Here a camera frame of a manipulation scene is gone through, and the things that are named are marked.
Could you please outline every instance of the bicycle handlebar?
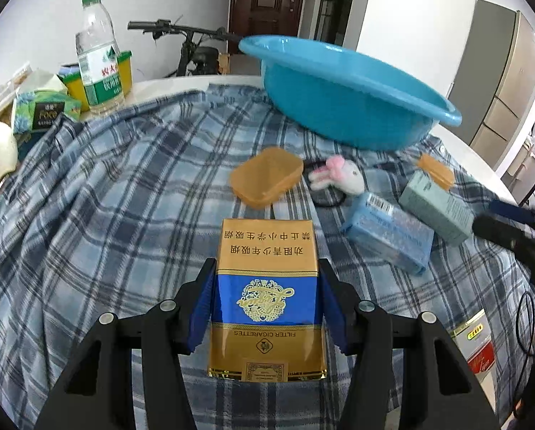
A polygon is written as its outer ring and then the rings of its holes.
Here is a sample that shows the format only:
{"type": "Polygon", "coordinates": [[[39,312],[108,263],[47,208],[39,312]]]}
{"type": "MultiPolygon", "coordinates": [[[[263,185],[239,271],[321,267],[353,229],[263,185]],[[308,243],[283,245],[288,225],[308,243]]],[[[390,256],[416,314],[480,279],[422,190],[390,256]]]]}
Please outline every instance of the bicycle handlebar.
{"type": "Polygon", "coordinates": [[[145,32],[162,32],[165,34],[180,34],[180,33],[197,33],[208,35],[214,39],[222,40],[225,42],[239,43],[243,37],[236,34],[230,34],[226,32],[225,28],[221,27],[216,31],[209,29],[201,29],[198,27],[191,27],[189,25],[174,25],[170,24],[170,21],[165,19],[159,19],[156,22],[153,21],[130,21],[128,23],[128,30],[141,30],[145,32]]]}

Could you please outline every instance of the water bottle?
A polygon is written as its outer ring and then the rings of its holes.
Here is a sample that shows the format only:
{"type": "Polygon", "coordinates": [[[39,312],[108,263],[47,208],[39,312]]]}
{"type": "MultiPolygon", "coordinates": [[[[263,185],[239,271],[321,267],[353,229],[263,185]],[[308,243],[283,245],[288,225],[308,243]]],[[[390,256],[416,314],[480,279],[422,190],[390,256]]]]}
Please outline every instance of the water bottle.
{"type": "Polygon", "coordinates": [[[82,0],[84,27],[76,34],[76,53],[90,111],[104,116],[124,103],[112,19],[102,0],[82,0]]]}

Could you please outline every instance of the metal screw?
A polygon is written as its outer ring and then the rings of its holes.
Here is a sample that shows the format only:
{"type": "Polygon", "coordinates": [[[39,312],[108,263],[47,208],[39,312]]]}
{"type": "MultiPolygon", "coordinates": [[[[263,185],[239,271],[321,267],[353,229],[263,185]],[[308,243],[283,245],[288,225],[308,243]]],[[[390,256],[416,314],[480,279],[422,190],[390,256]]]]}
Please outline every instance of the metal screw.
{"type": "Polygon", "coordinates": [[[176,303],[172,299],[162,301],[160,304],[160,310],[162,312],[171,312],[176,308],[176,303]]]}
{"type": "Polygon", "coordinates": [[[436,323],[436,315],[432,312],[423,312],[420,317],[426,323],[436,323]]]}
{"type": "Polygon", "coordinates": [[[359,303],[359,310],[361,312],[372,312],[374,310],[374,304],[370,300],[362,300],[359,303]]]}
{"type": "Polygon", "coordinates": [[[114,321],[114,314],[106,312],[105,314],[100,315],[98,321],[100,321],[100,323],[102,323],[103,325],[108,325],[109,323],[112,323],[114,321]]]}

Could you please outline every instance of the orange object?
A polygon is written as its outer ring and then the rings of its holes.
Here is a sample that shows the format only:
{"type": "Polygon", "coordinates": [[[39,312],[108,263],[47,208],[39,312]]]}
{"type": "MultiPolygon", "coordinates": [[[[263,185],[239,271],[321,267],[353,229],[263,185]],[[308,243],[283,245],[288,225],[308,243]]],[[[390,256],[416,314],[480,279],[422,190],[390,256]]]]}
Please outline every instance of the orange object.
{"type": "Polygon", "coordinates": [[[261,210],[295,186],[303,161],[278,147],[269,147],[231,173],[229,185],[245,204],[261,210]]]}
{"type": "Polygon", "coordinates": [[[423,153],[417,166],[429,173],[431,179],[445,191],[454,186],[453,171],[432,156],[423,153]]]}

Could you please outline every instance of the blue plaid cloth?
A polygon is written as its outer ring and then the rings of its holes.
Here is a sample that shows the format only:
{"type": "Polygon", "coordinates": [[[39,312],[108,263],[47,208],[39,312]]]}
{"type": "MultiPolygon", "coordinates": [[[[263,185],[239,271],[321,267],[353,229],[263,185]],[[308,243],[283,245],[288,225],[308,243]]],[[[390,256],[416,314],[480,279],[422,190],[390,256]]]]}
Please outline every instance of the blue plaid cloth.
{"type": "MultiPolygon", "coordinates": [[[[497,354],[497,409],[504,421],[523,356],[516,307],[527,274],[512,254],[470,238],[458,248],[435,239],[429,268],[411,276],[338,231],[350,200],[315,208],[305,181],[266,210],[234,196],[229,174],[266,147],[316,161],[340,153],[363,170],[367,189],[396,204],[430,153],[455,170],[452,192],[474,211],[495,196],[474,181],[439,139],[400,152],[338,144],[279,113],[262,90],[211,86],[130,107],[87,124],[61,117],[30,152],[0,197],[0,403],[31,429],[47,393],[99,314],[143,314],[174,297],[214,257],[224,218],[312,219],[320,257],[390,313],[432,311],[452,329],[481,308],[497,354]]],[[[318,200],[333,196],[329,191],[318,200]]],[[[528,332],[527,318],[523,331],[528,332]]],[[[199,428],[333,428],[347,395],[353,357],[328,341],[327,379],[242,383],[206,376],[208,337],[182,357],[199,428]]],[[[402,352],[393,356],[400,402],[402,352]]],[[[146,428],[141,357],[133,356],[138,428],[146,428]]]]}

